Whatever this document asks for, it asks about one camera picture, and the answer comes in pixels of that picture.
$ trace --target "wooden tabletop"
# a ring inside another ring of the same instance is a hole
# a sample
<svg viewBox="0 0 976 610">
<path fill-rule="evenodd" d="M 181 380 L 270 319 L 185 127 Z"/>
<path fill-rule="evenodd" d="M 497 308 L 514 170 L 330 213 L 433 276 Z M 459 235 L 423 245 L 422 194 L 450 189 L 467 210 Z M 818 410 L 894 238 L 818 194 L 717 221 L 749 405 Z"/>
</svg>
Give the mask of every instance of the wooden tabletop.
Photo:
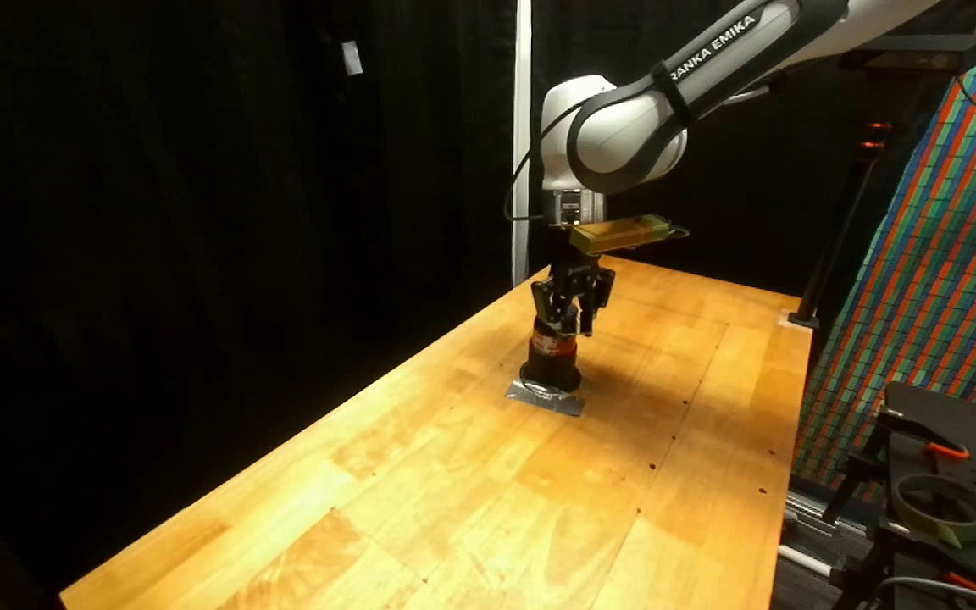
<svg viewBox="0 0 976 610">
<path fill-rule="evenodd" d="M 768 607 L 795 299 L 602 257 L 581 415 L 507 401 L 528 283 L 87 577 L 92 607 Z"/>
</svg>

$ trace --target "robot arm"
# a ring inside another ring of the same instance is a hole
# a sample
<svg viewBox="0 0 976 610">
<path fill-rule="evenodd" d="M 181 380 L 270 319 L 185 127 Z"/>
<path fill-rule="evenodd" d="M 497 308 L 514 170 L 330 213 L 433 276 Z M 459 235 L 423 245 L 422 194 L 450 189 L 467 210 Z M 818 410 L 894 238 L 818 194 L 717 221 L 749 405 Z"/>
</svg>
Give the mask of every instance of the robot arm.
<svg viewBox="0 0 976 610">
<path fill-rule="evenodd" d="M 651 73 L 572 78 L 547 96 L 547 189 L 621 194 L 679 165 L 689 125 L 801 61 L 843 55 L 934 0 L 741 0 Z"/>
</svg>

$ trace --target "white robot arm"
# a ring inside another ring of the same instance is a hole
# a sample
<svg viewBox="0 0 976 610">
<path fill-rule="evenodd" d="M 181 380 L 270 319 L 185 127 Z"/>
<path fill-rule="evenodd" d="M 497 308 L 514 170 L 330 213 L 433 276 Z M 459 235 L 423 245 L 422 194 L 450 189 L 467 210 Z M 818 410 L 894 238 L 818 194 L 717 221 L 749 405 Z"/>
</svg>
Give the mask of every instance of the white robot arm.
<svg viewBox="0 0 976 610">
<path fill-rule="evenodd" d="M 618 87 L 600 73 L 544 100 L 544 187 L 618 194 L 679 165 L 689 125 L 763 78 L 853 50 L 934 0 L 741 0 L 651 73 Z"/>
</svg>

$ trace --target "black background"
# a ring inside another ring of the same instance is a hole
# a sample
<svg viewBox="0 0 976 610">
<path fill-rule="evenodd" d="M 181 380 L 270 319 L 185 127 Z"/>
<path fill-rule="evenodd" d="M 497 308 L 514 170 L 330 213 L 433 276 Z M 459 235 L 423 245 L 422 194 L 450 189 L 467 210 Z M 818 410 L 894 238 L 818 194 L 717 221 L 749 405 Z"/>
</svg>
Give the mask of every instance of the black background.
<svg viewBox="0 0 976 610">
<path fill-rule="evenodd" d="M 628 80 L 729 3 L 534 5 L 547 90 Z M 366 73 L 341 71 L 341 40 Z M 873 223 L 934 90 L 792 71 L 612 210 L 694 230 L 638 257 L 801 292 L 853 127 L 902 125 Z M 0 534 L 41 586 L 506 288 L 507 111 L 506 0 L 0 0 Z"/>
</svg>

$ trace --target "wooden table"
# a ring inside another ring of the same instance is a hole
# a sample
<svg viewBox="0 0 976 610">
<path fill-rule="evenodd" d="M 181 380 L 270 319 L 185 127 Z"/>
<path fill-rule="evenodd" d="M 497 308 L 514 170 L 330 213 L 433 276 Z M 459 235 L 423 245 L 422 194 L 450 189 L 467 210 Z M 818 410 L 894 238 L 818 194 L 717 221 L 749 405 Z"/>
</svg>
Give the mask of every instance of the wooden table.
<svg viewBox="0 0 976 610">
<path fill-rule="evenodd" d="M 795 299 L 602 257 L 586 410 L 506 397 L 528 283 L 183 507 L 67 607 L 768 607 Z"/>
</svg>

